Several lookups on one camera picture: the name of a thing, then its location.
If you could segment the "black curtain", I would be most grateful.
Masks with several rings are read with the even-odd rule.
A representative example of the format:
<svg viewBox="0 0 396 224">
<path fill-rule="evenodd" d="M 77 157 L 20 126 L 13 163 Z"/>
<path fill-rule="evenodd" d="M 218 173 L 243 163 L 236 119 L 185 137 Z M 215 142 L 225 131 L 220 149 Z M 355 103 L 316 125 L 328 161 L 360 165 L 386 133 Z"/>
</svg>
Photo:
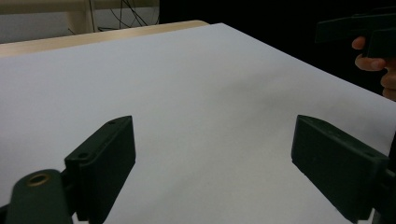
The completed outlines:
<svg viewBox="0 0 396 224">
<path fill-rule="evenodd" d="M 382 95 L 386 70 L 369 72 L 355 65 L 363 38 L 317 44 L 316 25 L 396 0 L 160 0 L 160 22 L 223 22 L 332 75 Z"/>
</svg>

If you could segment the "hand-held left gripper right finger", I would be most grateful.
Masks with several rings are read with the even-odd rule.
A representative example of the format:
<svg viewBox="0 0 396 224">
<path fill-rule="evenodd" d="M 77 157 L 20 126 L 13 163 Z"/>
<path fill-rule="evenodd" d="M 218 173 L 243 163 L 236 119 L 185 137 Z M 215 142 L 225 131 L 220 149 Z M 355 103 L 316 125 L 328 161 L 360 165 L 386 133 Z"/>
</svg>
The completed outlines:
<svg viewBox="0 0 396 224">
<path fill-rule="evenodd" d="M 391 224 L 388 156 L 324 120 L 299 115 L 291 159 L 350 222 Z"/>
</svg>

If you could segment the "white table cover board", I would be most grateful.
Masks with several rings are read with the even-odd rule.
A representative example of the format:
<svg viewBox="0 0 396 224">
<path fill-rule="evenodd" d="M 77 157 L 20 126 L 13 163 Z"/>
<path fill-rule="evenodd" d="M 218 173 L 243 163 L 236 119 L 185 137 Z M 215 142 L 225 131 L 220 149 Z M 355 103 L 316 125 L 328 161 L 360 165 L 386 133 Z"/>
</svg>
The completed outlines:
<svg viewBox="0 0 396 224">
<path fill-rule="evenodd" d="M 107 224 L 348 224 L 293 165 L 298 115 L 388 152 L 396 103 L 225 24 L 0 58 L 0 205 L 106 121 L 136 163 Z"/>
</svg>

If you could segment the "wooden table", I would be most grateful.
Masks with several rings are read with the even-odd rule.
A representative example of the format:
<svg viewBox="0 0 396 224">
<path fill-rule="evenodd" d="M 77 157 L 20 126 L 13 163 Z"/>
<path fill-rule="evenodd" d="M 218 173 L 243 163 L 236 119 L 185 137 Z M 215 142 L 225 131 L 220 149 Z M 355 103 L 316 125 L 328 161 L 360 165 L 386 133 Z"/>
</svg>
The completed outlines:
<svg viewBox="0 0 396 224">
<path fill-rule="evenodd" d="M 15 43 L 0 44 L 0 58 L 36 53 L 46 50 L 71 48 L 75 46 L 111 41 L 142 35 L 154 35 L 177 30 L 207 26 L 205 21 L 179 21 L 166 24 L 156 24 L 84 35 L 70 35 Z"/>
</svg>

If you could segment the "light wooden shelf unit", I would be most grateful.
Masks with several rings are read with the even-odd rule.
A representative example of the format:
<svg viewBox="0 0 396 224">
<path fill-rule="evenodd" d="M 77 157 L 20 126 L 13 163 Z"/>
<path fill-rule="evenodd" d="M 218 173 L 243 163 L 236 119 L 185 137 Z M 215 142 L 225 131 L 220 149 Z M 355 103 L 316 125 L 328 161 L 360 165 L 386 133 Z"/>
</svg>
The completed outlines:
<svg viewBox="0 0 396 224">
<path fill-rule="evenodd" d="M 160 0 L 0 0 L 0 44 L 157 24 Z"/>
</svg>

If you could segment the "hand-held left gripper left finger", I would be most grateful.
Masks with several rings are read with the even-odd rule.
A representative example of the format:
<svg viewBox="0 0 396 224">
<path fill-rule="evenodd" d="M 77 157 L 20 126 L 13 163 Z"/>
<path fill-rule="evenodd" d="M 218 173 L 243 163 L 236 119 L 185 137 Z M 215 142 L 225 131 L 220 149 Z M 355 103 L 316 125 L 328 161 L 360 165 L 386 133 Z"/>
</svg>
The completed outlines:
<svg viewBox="0 0 396 224">
<path fill-rule="evenodd" d="M 80 221 L 103 224 L 135 164 L 133 118 L 106 122 L 64 163 L 71 211 Z"/>
</svg>

